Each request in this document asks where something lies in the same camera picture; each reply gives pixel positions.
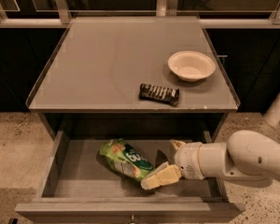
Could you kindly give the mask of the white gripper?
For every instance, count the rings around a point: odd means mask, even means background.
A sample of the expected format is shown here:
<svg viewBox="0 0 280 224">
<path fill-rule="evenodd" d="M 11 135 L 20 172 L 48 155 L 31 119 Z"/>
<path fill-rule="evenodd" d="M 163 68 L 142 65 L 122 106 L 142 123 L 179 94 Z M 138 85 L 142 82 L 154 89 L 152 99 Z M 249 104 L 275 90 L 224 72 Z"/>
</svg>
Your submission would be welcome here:
<svg viewBox="0 0 280 224">
<path fill-rule="evenodd" d="M 202 143 L 185 143 L 180 140 L 171 140 L 170 143 L 175 164 L 164 162 L 155 171 L 148 174 L 141 181 L 143 189 L 155 189 L 174 184 L 179 181 L 181 175 L 186 179 L 205 179 L 199 165 L 199 149 Z"/>
</svg>

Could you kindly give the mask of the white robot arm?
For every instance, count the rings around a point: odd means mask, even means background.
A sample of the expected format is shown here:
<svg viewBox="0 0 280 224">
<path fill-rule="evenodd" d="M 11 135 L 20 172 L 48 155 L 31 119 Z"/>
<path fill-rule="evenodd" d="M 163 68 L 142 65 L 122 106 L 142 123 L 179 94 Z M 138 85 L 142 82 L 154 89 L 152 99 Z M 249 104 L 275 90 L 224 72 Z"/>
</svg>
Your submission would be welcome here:
<svg viewBox="0 0 280 224">
<path fill-rule="evenodd" d="M 175 183 L 180 178 L 220 178 L 244 186 L 280 182 L 280 144 L 249 130 L 233 133 L 225 143 L 171 142 L 171 160 L 142 180 L 144 189 Z"/>
</svg>

